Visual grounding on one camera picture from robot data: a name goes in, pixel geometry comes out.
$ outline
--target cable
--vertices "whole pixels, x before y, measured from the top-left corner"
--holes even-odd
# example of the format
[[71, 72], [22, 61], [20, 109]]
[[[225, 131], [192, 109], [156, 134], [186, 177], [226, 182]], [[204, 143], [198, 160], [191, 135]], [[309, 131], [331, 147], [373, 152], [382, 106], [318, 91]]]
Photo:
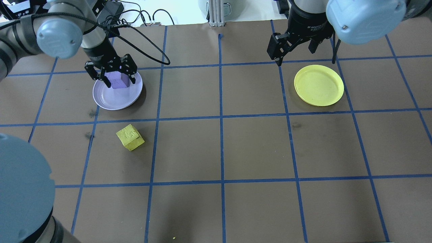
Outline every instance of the cable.
[[169, 16], [169, 18], [170, 18], [171, 21], [172, 21], [172, 25], [175, 25], [175, 24], [174, 24], [174, 20], [172, 20], [171, 14], [169, 14], [168, 11], [165, 10], [165, 9], [158, 9], [158, 10], [156, 10], [156, 11], [153, 13], [153, 21], [155, 21], [155, 13], [157, 13], [158, 11], [164, 11], [165, 13], [167, 13], [168, 16]]
[[102, 28], [102, 29], [104, 29], [105, 31], [108, 31], [109, 33], [111, 33], [112, 35], [114, 35], [115, 37], [118, 37], [120, 40], [122, 40], [122, 41], [124, 41], [124, 42], [126, 42], [128, 45], [130, 45], [131, 47], [133, 47], [135, 50], [137, 50], [138, 52], [140, 52], [141, 54], [143, 54], [144, 56], [146, 56], [146, 57], [148, 57], [148, 58], [150, 58], [151, 60], [153, 60], [153, 61], [156, 61], [156, 62], [158, 62], [158, 63], [160, 63], [160, 64], [164, 64], [164, 65], [170, 65], [171, 64], [171, 61], [169, 60], [169, 58], [167, 57], [167, 55], [165, 54], [165, 52], [163, 52], [155, 43], [153, 43], [147, 36], [145, 36], [143, 33], [141, 33], [138, 29], [136, 29], [136, 28], [134, 28], [134, 27], [132, 27], [132, 26], [129, 26], [129, 28], [133, 28], [135, 31], [137, 31], [138, 33], [140, 33], [147, 41], [149, 41], [159, 52], [161, 52], [162, 53], [162, 55], [168, 60], [168, 62], [163, 62], [163, 61], [160, 61], [160, 60], [158, 60], [158, 59], [156, 59], [156, 58], [154, 58], [154, 57], [152, 57], [152, 56], [150, 56], [150, 55], [148, 55], [147, 53], [145, 53], [145, 52], [143, 52], [141, 49], [139, 49], [138, 47], [136, 47], [134, 44], [132, 44], [132, 43], [130, 43], [127, 39], [125, 39], [125, 38], [123, 38], [123, 37], [121, 37], [119, 34], [117, 34], [117, 33], [115, 33], [114, 31], [112, 31], [112, 30], [110, 30], [110, 29], [108, 29], [108, 28], [106, 28], [106, 27], [104, 27], [103, 25], [101, 25], [101, 24], [99, 24], [99, 23], [97, 23], [97, 22], [95, 22], [95, 21], [93, 21], [93, 20], [91, 20], [91, 19], [88, 19], [88, 18], [85, 18], [85, 17], [82, 17], [82, 16], [79, 16], [79, 15], [76, 15], [76, 14], [72, 14], [72, 13], [41, 13], [41, 14], [35, 14], [35, 15], [32, 15], [32, 19], [38, 19], [38, 18], [42, 18], [42, 17], [47, 17], [47, 16], [68, 16], [68, 17], [73, 17], [73, 18], [76, 18], [76, 19], [80, 19], [80, 20], [83, 20], [83, 21], [86, 21], [86, 22], [88, 22], [88, 23], [91, 23], [91, 24], [93, 24], [93, 25], [96, 25], [96, 26], [98, 26], [98, 27], [100, 27], [100, 28]]
[[17, 17], [14, 17], [14, 13], [8, 8], [8, 6], [0, 0], [0, 12], [9, 20], [17, 19]]
[[137, 5], [137, 6], [140, 8], [140, 10], [139, 10], [139, 13], [140, 13], [140, 14], [138, 15], [138, 17], [141, 16], [141, 19], [142, 19], [142, 21], [143, 21], [143, 23], [144, 23], [145, 26], [147, 26], [147, 24], [146, 24], [145, 18], [144, 18], [144, 16], [143, 16], [143, 12], [147, 13], [147, 15], [149, 16], [149, 21], [152, 20], [152, 19], [150, 18], [150, 14], [149, 14], [147, 11], [142, 10], [142, 9], [141, 9], [141, 5], [139, 5], [139, 4], [137, 4], [137, 3], [134, 3], [134, 2], [128, 2], [128, 1], [122, 1], [122, 0], [107, 0], [107, 2], [108, 2], [108, 1], [111, 1], [111, 2], [120, 2], [120, 3], [131, 3], [131, 4], [135, 4], [135, 5]]
[[335, 46], [335, 41], [336, 41], [336, 34], [333, 33], [333, 58], [331, 59], [331, 63], [333, 64], [336, 63], [336, 55], [337, 55], [337, 50], [339, 49], [340, 39], [337, 40], [336, 46]]
[[7, 27], [9, 27], [9, 26], [13, 26], [13, 25], [15, 25], [15, 24], [17, 24], [17, 23], [19, 23], [19, 22], [20, 22], [20, 20], [18, 20], [18, 19], [13, 20], [13, 21], [11, 21], [11, 22], [7, 22], [6, 24], [0, 26], [0, 30], [5, 29], [5, 28], [7, 28]]
[[[118, 16], [121, 16], [123, 13], [127, 13], [127, 12], [139, 12], [139, 15], [138, 15], [138, 16], [135, 18], [135, 20], [132, 21], [132, 22], [128, 22], [128, 21], [126, 21], [125, 19], [119, 19]], [[118, 24], [119, 24], [119, 23], [123, 23], [123, 24], [133, 24], [133, 23], [135, 23], [135, 22], [138, 20], [139, 17], [141, 17], [141, 19], [143, 20], [144, 25], [147, 26], [147, 24], [146, 24], [146, 20], [145, 20], [145, 18], [144, 18], [144, 16], [143, 16], [143, 13], [142, 13], [142, 12], [147, 12], [147, 11], [145, 11], [145, 10], [141, 10], [141, 12], [140, 12], [140, 11], [138, 11], [138, 10], [131, 9], [131, 10], [123, 11], [123, 12], [118, 13], [118, 14], [108, 15], [107, 18], [106, 18], [106, 19], [105, 19], [101, 24], [106, 24], [106, 22], [108, 22], [108, 21], [110, 21], [110, 20], [115, 20]]]

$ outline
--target light blue joint cover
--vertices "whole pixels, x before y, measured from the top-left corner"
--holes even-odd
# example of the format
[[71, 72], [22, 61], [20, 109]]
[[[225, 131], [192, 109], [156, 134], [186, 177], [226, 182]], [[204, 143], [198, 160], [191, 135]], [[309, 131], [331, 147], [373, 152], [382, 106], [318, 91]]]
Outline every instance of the light blue joint cover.
[[55, 194], [50, 174], [37, 149], [0, 133], [0, 242], [22, 242], [48, 218]]
[[73, 22], [55, 18], [45, 21], [38, 29], [36, 38], [40, 49], [54, 58], [71, 58], [83, 41], [83, 32]]
[[326, 14], [343, 42], [360, 45], [392, 31], [406, 11], [405, 0], [330, 0]]

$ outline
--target grid square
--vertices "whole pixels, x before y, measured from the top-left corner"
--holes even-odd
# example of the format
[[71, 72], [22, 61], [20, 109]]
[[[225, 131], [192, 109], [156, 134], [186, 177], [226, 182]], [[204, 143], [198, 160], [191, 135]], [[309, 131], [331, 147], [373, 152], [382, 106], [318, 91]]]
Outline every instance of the grid square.
[[220, 184], [154, 186], [148, 242], [222, 242], [221, 207]]
[[384, 242], [369, 180], [300, 182], [309, 242]]
[[367, 176], [351, 114], [290, 117], [299, 177]]
[[48, 75], [6, 77], [0, 82], [0, 123], [34, 123]]
[[88, 74], [53, 75], [38, 122], [92, 122], [93, 84]]
[[295, 182], [225, 184], [227, 242], [304, 242]]
[[121, 144], [116, 132], [129, 122], [98, 124], [86, 172], [86, 184], [149, 182], [152, 170], [154, 121], [132, 122], [145, 143], [132, 152]]
[[276, 65], [222, 68], [223, 114], [285, 113]]
[[349, 45], [341, 42], [338, 58], [393, 57], [385, 36], [362, 45]]
[[50, 57], [45, 53], [36, 56], [23, 57], [18, 60], [9, 74], [50, 73], [54, 62], [55, 58]]
[[56, 188], [53, 216], [67, 230], [72, 228], [79, 188]]
[[35, 146], [51, 167], [57, 185], [80, 184], [89, 147], [92, 125], [37, 126]]
[[18, 138], [28, 141], [30, 133], [32, 132], [32, 126], [28, 127], [0, 127], [0, 133], [9, 134]]
[[219, 115], [219, 68], [165, 69], [160, 117]]
[[432, 107], [432, 57], [400, 58], [399, 64], [420, 108]]
[[414, 108], [394, 59], [343, 61], [340, 66], [354, 110]]
[[429, 18], [407, 19], [401, 22], [388, 37], [397, 56], [432, 54], [432, 22]]
[[172, 66], [219, 63], [219, 28], [208, 23], [168, 26], [166, 51]]
[[429, 128], [429, 132], [432, 132], [432, 111], [422, 111], [422, 115]]
[[118, 111], [99, 109], [98, 120], [155, 119], [158, 110], [160, 70], [138, 71], [143, 79], [139, 98], [129, 107]]
[[342, 98], [330, 106], [312, 106], [304, 102], [296, 93], [294, 87], [294, 77], [300, 69], [309, 65], [322, 65], [333, 69], [339, 74], [336, 64], [331, 61], [320, 62], [307, 62], [307, 63], [284, 63], [282, 66], [283, 83], [285, 87], [286, 103], [290, 113], [296, 112], [335, 112], [335, 111], [349, 111], [348, 100], [346, 99], [345, 92]]
[[271, 61], [267, 54], [272, 34], [270, 21], [227, 22], [220, 31], [224, 35], [222, 63]]
[[223, 120], [225, 179], [294, 178], [285, 116]]
[[220, 179], [219, 119], [159, 122], [155, 182]]
[[[157, 47], [163, 50], [163, 39], [165, 35], [165, 26], [152, 26], [152, 27], [138, 27], [141, 33], [147, 36]], [[148, 42], [143, 36], [131, 28], [119, 29], [120, 36], [126, 38], [129, 42], [134, 44], [139, 49], [146, 52], [149, 56], [162, 60], [162, 53], [158, 51], [150, 42]], [[160, 67], [161, 64], [155, 62], [143, 54], [139, 53], [133, 47], [126, 44], [119, 38], [114, 40], [114, 50], [118, 56], [123, 57], [125, 54], [130, 54], [132, 59], [138, 68], [141, 67]]]
[[148, 194], [148, 186], [84, 188], [74, 236], [82, 242], [143, 242]]
[[[288, 28], [288, 20], [287, 19], [278, 19], [273, 20], [274, 30], [278, 33], [285, 33], [286, 29]], [[270, 40], [270, 35], [266, 36], [267, 43]], [[309, 42], [300, 44], [297, 46], [292, 52], [288, 53], [283, 60], [289, 61], [289, 60], [318, 60], [318, 59], [331, 59], [333, 57], [333, 49], [331, 47], [330, 40], [325, 39], [317, 48], [316, 52], [312, 54], [309, 49]]]
[[432, 173], [432, 150], [417, 112], [356, 115], [372, 175]]
[[375, 188], [388, 236], [393, 242], [432, 239], [432, 178], [377, 179]]
[[84, 65], [89, 60], [90, 58], [84, 52], [83, 48], [80, 47], [73, 57], [68, 59], [59, 58], [55, 64], [54, 72], [85, 72]]

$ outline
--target plate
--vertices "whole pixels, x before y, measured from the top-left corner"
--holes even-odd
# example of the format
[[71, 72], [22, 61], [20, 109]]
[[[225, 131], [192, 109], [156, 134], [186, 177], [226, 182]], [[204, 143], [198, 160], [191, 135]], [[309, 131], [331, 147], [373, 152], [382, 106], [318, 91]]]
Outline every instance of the plate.
[[329, 106], [343, 95], [343, 82], [331, 68], [321, 65], [306, 66], [295, 75], [294, 87], [298, 96], [313, 106]]
[[139, 73], [135, 74], [136, 82], [128, 88], [108, 88], [103, 81], [96, 80], [93, 86], [93, 99], [96, 104], [106, 110], [121, 110], [132, 105], [140, 96], [143, 90], [143, 80]]

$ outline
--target grid line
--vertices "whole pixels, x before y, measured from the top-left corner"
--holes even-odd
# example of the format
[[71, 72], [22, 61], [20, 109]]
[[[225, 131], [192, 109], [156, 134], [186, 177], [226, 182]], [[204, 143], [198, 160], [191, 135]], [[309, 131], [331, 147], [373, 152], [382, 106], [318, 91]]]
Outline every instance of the grid line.
[[225, 168], [223, 154], [223, 96], [222, 96], [222, 42], [223, 34], [218, 34], [219, 48], [219, 121], [220, 121], [220, 178], [221, 178], [221, 206], [222, 206], [222, 243], [226, 243], [225, 219]]
[[92, 149], [93, 139], [95, 137], [95, 131], [96, 131], [96, 125], [97, 125], [96, 122], [98, 120], [98, 116], [99, 116], [99, 106], [96, 107], [95, 119], [93, 121], [92, 134], [90, 135], [89, 147], [87, 148], [86, 161], [84, 163], [84, 169], [83, 169], [83, 176], [81, 177], [81, 184], [79, 185], [79, 192], [78, 192], [78, 198], [76, 200], [75, 213], [73, 215], [72, 227], [70, 229], [71, 234], [73, 234], [75, 232], [76, 218], [78, 217], [79, 205], [81, 203], [81, 197], [83, 195], [84, 181], [86, 179], [87, 166], [89, 164], [90, 151]]
[[374, 183], [374, 180], [373, 180], [373, 177], [372, 177], [371, 168], [369, 166], [369, 161], [368, 161], [368, 158], [366, 156], [366, 151], [365, 151], [365, 146], [363, 144], [362, 135], [360, 134], [359, 124], [357, 123], [356, 113], [354, 112], [353, 104], [351, 103], [351, 98], [349, 96], [348, 87], [346, 86], [345, 78], [343, 76], [342, 68], [340, 66], [340, 62], [339, 62], [339, 59], [338, 59], [337, 55], [336, 55], [336, 64], [337, 64], [337, 68], [339, 69], [340, 78], [342, 79], [342, 82], [343, 82], [343, 86], [344, 86], [345, 94], [346, 94], [346, 99], [348, 100], [348, 104], [349, 104], [349, 109], [350, 109], [351, 115], [353, 117], [354, 126], [356, 128], [357, 137], [359, 139], [360, 148], [362, 150], [363, 159], [364, 159], [364, 162], [365, 162], [366, 170], [368, 172], [368, 178], [369, 178], [369, 181], [371, 183], [372, 193], [373, 193], [373, 196], [374, 196], [374, 199], [375, 199], [375, 204], [376, 204], [376, 207], [377, 207], [377, 210], [378, 210], [378, 216], [379, 216], [380, 221], [381, 221], [381, 227], [382, 227], [382, 230], [383, 230], [383, 233], [384, 233], [384, 237], [385, 237], [386, 242], [390, 242], [389, 237], [388, 237], [387, 228], [386, 228], [385, 222], [384, 222], [384, 217], [382, 215], [382, 211], [381, 211], [381, 206], [380, 206], [380, 203], [379, 203], [378, 195], [377, 195], [377, 192], [376, 192], [375, 183]]
[[[381, 175], [372, 176], [373, 179], [402, 179], [402, 178], [430, 178], [432, 174], [404, 174], [404, 175]], [[295, 182], [295, 178], [267, 178], [267, 179], [233, 179], [224, 180], [225, 184], [235, 183], [267, 183], [267, 182]], [[299, 181], [344, 181], [344, 180], [369, 180], [369, 176], [334, 176], [334, 177], [300, 177]], [[220, 184], [221, 180], [204, 180], [204, 181], [175, 181], [175, 182], [154, 182], [153, 185], [202, 185], [202, 184]], [[84, 188], [97, 187], [126, 187], [126, 186], [150, 186], [149, 182], [137, 183], [112, 183], [112, 184], [84, 184]], [[55, 188], [79, 188], [80, 184], [56, 185]]]
[[408, 92], [410, 93], [410, 96], [411, 96], [411, 99], [413, 100], [413, 103], [414, 103], [414, 106], [416, 108], [416, 111], [418, 112], [418, 114], [420, 116], [420, 120], [423, 123], [423, 127], [424, 127], [424, 129], [426, 131], [426, 134], [428, 135], [428, 138], [429, 138], [429, 142], [432, 144], [432, 136], [431, 136], [431, 134], [429, 132], [428, 126], [426, 125], [425, 119], [423, 118], [423, 114], [421, 113], [421, 111], [419, 109], [419, 106], [417, 104], [416, 98], [414, 98], [414, 94], [411, 91], [410, 85], [408, 84], [408, 81], [407, 81], [407, 79], [405, 77], [405, 74], [403, 73], [402, 67], [399, 64], [399, 60], [396, 57], [396, 54], [394, 52], [393, 46], [391, 45], [390, 39], [388, 38], [387, 35], [385, 35], [385, 38], [387, 39], [388, 46], [390, 47], [391, 53], [393, 54], [393, 58], [394, 58], [394, 61], [396, 62], [397, 68], [399, 68], [399, 72], [400, 72], [400, 75], [402, 76], [403, 82], [405, 83], [405, 86], [407, 87]]
[[[432, 111], [432, 108], [419, 108], [420, 111]], [[379, 110], [354, 110], [354, 113], [378, 113], [378, 112], [410, 112], [417, 111], [416, 108], [407, 109], [379, 109]], [[297, 115], [330, 115], [330, 114], [351, 114], [351, 111], [334, 111], [334, 112], [293, 112], [289, 113], [290, 116]], [[223, 118], [248, 118], [248, 117], [266, 117], [266, 116], [285, 116], [286, 113], [269, 113], [269, 114], [242, 114], [242, 115], [223, 115]], [[201, 120], [201, 119], [219, 119], [218, 115], [211, 116], [191, 116], [191, 117], [173, 117], [173, 118], [159, 118], [159, 121], [180, 121], [180, 120]], [[123, 119], [123, 120], [101, 120], [100, 123], [120, 123], [120, 122], [155, 122], [156, 118], [146, 119]], [[36, 123], [36, 126], [72, 126], [72, 125], [89, 125], [93, 124], [92, 121], [81, 122], [49, 122], [49, 123]], [[22, 124], [0, 124], [0, 127], [29, 127], [34, 123]]]
[[[396, 58], [430, 58], [432, 55], [405, 55], [396, 56]], [[365, 58], [339, 58], [340, 61], [358, 61], [358, 60], [374, 60], [374, 59], [393, 59], [395, 57], [365, 57]], [[282, 63], [301, 63], [301, 62], [319, 62], [319, 61], [331, 61], [331, 59], [307, 59], [307, 60], [285, 60]], [[222, 66], [244, 66], [244, 65], [258, 65], [258, 64], [274, 64], [274, 61], [263, 61], [263, 62], [242, 62], [242, 63], [222, 63]], [[202, 64], [202, 65], [184, 65], [184, 66], [166, 66], [165, 69], [175, 68], [190, 68], [190, 67], [218, 67], [219, 64]], [[154, 70], [161, 69], [161, 67], [139, 67], [138, 70]], [[57, 75], [57, 74], [80, 74], [86, 73], [85, 70], [79, 71], [68, 71], [68, 72], [52, 72], [52, 73], [31, 73], [31, 74], [9, 74], [8, 77], [20, 77], [20, 76], [36, 76], [36, 75]]]
[[[272, 33], [274, 33], [275, 31], [274, 31], [273, 20], [270, 20], [270, 25], [271, 25]], [[288, 105], [286, 102], [285, 84], [283, 82], [282, 68], [279, 66], [278, 69], [279, 69], [280, 86], [281, 86], [282, 97], [283, 97], [283, 105], [285, 106], [286, 123], [288, 126], [289, 145], [291, 147], [291, 157], [292, 157], [292, 166], [294, 168], [295, 186], [297, 189], [297, 198], [299, 200], [299, 210], [300, 210], [300, 219], [302, 222], [303, 238], [304, 238], [305, 242], [308, 243], [308, 234], [307, 234], [307, 230], [306, 230], [305, 214], [303, 211], [302, 193], [300, 190], [299, 173], [297, 171], [297, 162], [295, 160], [294, 142], [292, 140], [291, 122], [289, 120], [289, 110], [288, 110]]]
[[[165, 53], [166, 48], [166, 36], [168, 32], [168, 27], [165, 26], [164, 38], [163, 38], [163, 48], [162, 51]], [[162, 62], [164, 62], [165, 56], [162, 55]], [[160, 73], [160, 81], [159, 81], [159, 96], [158, 96], [158, 110], [156, 114], [156, 125], [155, 125], [155, 138], [153, 142], [153, 156], [152, 156], [152, 170], [150, 174], [150, 184], [149, 184], [149, 196], [147, 201], [147, 214], [146, 214], [146, 227], [144, 230], [144, 243], [147, 243], [149, 240], [149, 227], [150, 227], [150, 210], [152, 206], [152, 195], [153, 195], [153, 180], [155, 177], [155, 163], [156, 163], [156, 149], [158, 142], [158, 132], [159, 132], [159, 117], [161, 111], [161, 99], [162, 99], [162, 82], [163, 82], [163, 71], [164, 64], [161, 64], [161, 73]]]
[[44, 105], [44, 101], [45, 101], [45, 98], [47, 96], [48, 88], [50, 86], [51, 79], [53, 77], [53, 72], [54, 72], [54, 69], [55, 69], [55, 65], [57, 64], [57, 60], [58, 60], [58, 58], [56, 58], [55, 61], [54, 61], [53, 67], [51, 69], [50, 76], [48, 78], [47, 85], [45, 86], [45, 91], [44, 91], [44, 94], [42, 95], [41, 104], [39, 105], [38, 113], [36, 114], [36, 118], [35, 118], [35, 122], [33, 123], [32, 131], [30, 132], [30, 136], [29, 136], [29, 140], [28, 140], [29, 143], [32, 141], [33, 133], [35, 132], [35, 129], [36, 129], [36, 123], [38, 122], [39, 116], [41, 114], [42, 106]]

